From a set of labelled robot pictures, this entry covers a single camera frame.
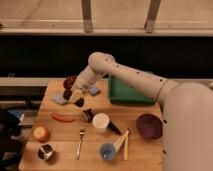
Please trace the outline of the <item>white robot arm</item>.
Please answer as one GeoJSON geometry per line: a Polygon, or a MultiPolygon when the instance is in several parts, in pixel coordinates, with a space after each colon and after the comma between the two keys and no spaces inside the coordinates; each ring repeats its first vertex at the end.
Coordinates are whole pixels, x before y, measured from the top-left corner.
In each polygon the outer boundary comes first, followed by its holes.
{"type": "Polygon", "coordinates": [[[178,83],[118,64],[94,52],[73,87],[86,91],[112,75],[157,102],[163,113],[163,171],[213,171],[213,90],[198,82],[178,83]]]}

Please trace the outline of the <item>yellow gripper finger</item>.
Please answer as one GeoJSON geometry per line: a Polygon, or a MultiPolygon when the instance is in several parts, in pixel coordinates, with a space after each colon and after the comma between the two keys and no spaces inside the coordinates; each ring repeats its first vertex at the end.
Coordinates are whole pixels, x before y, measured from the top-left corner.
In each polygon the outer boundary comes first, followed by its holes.
{"type": "Polygon", "coordinates": [[[72,95],[71,95],[71,97],[70,97],[70,99],[69,99],[69,102],[70,102],[70,103],[75,103],[75,102],[77,102],[80,98],[82,98],[83,96],[84,96],[83,92],[82,92],[81,90],[76,89],[76,90],[74,90],[74,91],[72,92],[72,95]]]}

